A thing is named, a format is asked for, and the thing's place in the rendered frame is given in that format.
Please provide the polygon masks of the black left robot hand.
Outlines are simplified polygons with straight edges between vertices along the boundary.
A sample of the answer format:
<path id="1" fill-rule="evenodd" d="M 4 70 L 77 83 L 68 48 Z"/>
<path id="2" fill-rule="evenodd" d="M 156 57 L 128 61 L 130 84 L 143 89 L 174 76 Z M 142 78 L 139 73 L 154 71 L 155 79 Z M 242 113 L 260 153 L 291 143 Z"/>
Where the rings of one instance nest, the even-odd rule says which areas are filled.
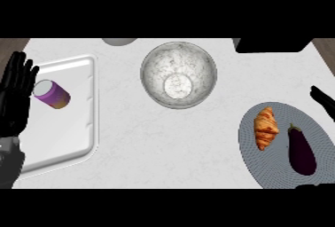
<path id="1" fill-rule="evenodd" d="M 30 96 L 38 71 L 40 67 L 33 66 L 27 53 L 15 51 L 0 82 L 0 137 L 16 137 L 27 128 Z"/>

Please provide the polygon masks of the white tray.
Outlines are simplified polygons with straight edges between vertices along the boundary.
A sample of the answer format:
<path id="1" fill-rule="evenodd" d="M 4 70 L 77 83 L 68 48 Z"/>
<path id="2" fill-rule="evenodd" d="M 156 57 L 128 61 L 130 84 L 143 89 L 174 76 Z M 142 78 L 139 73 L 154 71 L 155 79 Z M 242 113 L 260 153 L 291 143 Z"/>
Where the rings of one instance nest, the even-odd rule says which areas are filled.
<path id="1" fill-rule="evenodd" d="M 37 99 L 30 102 L 30 122 L 19 134 L 22 179 L 83 162 L 99 148 L 97 58 L 86 54 L 40 64 L 37 79 L 55 81 L 71 100 L 62 109 Z"/>

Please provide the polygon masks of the dark purple eggplant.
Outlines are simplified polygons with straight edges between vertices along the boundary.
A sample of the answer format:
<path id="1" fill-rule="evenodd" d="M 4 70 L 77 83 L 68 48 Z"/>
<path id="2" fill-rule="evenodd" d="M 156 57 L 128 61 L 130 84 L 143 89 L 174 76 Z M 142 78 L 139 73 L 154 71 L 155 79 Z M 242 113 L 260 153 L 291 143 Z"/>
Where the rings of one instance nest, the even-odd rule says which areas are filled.
<path id="1" fill-rule="evenodd" d="M 288 154 L 289 163 L 295 172 L 304 176 L 311 176 L 317 170 L 316 156 L 306 140 L 303 130 L 291 125 L 288 129 Z"/>

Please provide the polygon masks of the grey round object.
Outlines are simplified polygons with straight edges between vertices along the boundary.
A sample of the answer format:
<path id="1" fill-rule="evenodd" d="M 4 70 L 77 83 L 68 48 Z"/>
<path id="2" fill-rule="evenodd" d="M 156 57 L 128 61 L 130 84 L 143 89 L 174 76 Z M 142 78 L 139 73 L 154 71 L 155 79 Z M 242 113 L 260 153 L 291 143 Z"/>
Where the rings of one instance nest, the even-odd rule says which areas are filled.
<path id="1" fill-rule="evenodd" d="M 103 38 L 102 41 L 111 46 L 124 46 L 134 42 L 134 38 Z"/>

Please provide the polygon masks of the golden croissant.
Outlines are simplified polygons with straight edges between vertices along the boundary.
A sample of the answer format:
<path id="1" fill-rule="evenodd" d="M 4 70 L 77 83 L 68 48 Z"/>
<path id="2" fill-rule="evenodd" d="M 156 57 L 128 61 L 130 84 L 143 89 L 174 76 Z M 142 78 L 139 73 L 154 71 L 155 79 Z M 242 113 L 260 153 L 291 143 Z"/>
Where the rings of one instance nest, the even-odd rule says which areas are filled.
<path id="1" fill-rule="evenodd" d="M 255 144 L 261 151 L 270 146 L 279 132 L 272 107 L 266 106 L 254 119 Z"/>

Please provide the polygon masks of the purple can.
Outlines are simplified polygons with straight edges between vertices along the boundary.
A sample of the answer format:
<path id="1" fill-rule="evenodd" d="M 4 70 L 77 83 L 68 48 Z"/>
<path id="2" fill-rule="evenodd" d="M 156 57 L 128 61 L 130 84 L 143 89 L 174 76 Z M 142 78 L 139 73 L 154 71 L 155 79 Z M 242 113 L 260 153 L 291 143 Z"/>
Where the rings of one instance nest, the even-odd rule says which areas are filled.
<path id="1" fill-rule="evenodd" d="M 53 109 L 62 109 L 69 104 L 71 95 L 62 86 L 52 80 L 41 80 L 37 82 L 33 94 Z"/>

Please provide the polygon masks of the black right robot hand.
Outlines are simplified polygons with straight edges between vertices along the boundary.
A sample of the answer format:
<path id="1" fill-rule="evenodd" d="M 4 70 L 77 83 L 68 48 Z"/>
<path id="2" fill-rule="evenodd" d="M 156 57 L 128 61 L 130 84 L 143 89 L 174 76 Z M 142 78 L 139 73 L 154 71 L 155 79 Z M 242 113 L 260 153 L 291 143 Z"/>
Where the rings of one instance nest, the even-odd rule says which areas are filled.
<path id="1" fill-rule="evenodd" d="M 311 86 L 310 97 L 323 106 L 331 119 L 335 121 L 335 99 L 317 88 L 317 86 Z M 297 186 L 297 189 L 335 189 L 335 183 L 317 185 L 303 184 Z"/>

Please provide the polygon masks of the black appliance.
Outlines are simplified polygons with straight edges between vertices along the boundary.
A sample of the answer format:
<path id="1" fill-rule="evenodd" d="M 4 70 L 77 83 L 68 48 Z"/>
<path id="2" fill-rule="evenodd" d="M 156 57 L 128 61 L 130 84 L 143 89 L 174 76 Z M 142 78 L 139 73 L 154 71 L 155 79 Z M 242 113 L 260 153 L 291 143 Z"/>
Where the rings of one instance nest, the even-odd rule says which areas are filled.
<path id="1" fill-rule="evenodd" d="M 238 53 L 300 52 L 311 38 L 235 38 Z"/>

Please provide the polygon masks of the grey round placemat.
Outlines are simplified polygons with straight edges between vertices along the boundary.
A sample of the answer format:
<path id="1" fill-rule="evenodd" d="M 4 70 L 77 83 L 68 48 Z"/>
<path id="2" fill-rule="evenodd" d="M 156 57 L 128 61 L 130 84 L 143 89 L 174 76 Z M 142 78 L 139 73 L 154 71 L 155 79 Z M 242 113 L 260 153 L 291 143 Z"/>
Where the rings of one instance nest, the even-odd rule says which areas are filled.
<path id="1" fill-rule="evenodd" d="M 255 144 L 254 119 L 267 106 L 272 107 L 280 133 L 261 151 Z M 303 130 L 316 156 L 317 169 L 311 176 L 298 174 L 289 163 L 291 125 Z M 294 189 L 303 184 L 335 183 L 335 144 L 317 122 L 294 106 L 280 102 L 266 102 L 252 106 L 239 123 L 238 143 L 249 174 L 264 189 Z"/>

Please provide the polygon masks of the grey marbled bowl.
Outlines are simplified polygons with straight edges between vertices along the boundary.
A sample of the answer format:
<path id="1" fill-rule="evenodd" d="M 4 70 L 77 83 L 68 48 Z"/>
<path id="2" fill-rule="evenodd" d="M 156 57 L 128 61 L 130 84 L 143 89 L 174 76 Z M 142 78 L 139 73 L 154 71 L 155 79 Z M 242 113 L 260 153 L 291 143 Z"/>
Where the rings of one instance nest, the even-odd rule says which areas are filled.
<path id="1" fill-rule="evenodd" d="M 214 90 L 214 59 L 192 43 L 164 43 L 145 57 L 140 79 L 149 97 L 161 106 L 171 109 L 192 108 Z"/>

